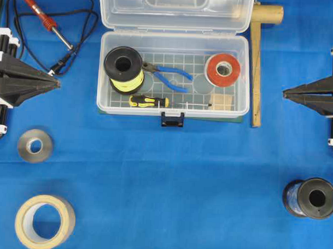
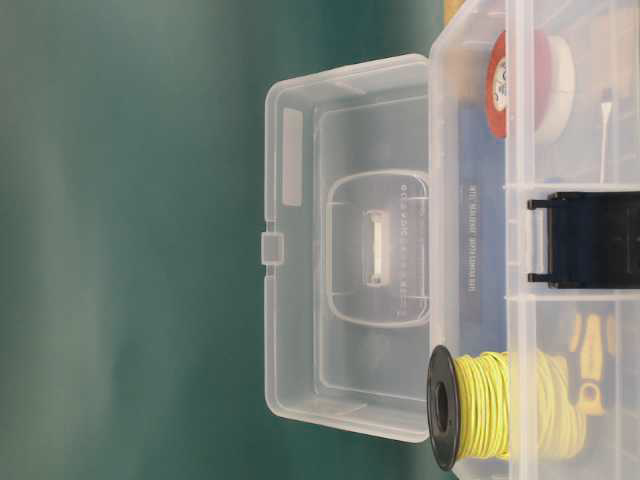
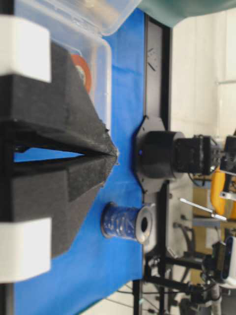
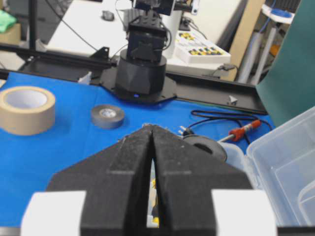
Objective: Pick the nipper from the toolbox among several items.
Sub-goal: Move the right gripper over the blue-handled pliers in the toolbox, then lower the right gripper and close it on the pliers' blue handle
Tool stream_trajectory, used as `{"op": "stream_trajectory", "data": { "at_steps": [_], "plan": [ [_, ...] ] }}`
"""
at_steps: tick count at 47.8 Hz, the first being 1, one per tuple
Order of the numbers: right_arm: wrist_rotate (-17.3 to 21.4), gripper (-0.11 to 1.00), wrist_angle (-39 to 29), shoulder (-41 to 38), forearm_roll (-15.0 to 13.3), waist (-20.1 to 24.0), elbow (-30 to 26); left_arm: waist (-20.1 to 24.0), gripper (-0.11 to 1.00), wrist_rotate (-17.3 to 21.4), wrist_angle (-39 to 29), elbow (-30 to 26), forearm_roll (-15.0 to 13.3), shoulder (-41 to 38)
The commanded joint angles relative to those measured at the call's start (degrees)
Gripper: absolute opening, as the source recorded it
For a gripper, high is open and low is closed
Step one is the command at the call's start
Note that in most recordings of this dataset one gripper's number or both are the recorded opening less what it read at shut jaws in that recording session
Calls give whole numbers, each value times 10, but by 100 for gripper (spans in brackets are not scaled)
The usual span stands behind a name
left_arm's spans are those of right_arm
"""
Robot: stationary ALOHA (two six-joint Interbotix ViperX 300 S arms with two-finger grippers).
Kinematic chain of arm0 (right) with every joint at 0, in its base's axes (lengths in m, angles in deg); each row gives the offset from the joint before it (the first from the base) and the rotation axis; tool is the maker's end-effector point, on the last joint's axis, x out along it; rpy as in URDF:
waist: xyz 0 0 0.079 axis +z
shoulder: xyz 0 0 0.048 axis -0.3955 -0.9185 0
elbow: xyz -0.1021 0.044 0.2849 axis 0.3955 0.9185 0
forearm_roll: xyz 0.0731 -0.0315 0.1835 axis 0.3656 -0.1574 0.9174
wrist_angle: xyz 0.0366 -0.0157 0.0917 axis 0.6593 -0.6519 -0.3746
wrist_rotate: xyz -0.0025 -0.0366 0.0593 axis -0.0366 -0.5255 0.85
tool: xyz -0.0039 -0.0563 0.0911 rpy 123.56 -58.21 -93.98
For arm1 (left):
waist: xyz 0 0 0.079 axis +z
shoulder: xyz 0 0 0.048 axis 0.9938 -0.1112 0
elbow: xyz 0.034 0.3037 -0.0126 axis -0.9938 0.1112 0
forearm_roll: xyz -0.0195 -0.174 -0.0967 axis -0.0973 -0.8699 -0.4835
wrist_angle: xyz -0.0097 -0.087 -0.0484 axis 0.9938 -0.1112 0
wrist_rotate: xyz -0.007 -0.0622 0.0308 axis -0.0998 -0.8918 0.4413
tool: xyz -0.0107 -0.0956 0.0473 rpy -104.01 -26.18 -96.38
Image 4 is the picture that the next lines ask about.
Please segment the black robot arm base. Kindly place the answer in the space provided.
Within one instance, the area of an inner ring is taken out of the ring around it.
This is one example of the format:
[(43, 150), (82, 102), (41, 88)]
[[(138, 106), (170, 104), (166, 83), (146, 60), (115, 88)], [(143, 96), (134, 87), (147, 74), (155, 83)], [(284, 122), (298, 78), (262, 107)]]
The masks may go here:
[(128, 46), (121, 50), (117, 66), (105, 69), (100, 85), (121, 100), (154, 104), (177, 97), (177, 84), (166, 76), (162, 55), (170, 37), (159, 15), (149, 10), (131, 21)]

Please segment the right gripper black foam right finger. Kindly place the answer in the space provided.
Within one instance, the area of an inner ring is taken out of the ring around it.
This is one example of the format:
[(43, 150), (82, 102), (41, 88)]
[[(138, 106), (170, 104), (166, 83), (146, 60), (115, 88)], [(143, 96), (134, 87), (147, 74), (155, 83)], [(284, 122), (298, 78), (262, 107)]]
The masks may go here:
[(213, 189), (251, 189), (247, 175), (155, 126), (160, 223), (172, 236), (214, 236)]

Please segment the right gripper black foam left finger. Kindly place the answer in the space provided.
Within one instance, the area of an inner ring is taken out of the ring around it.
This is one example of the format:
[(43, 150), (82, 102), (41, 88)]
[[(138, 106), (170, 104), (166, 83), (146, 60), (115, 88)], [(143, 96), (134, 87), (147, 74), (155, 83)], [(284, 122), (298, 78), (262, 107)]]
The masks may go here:
[(85, 190), (82, 236), (136, 236), (147, 218), (152, 130), (139, 129), (50, 179), (47, 192)]

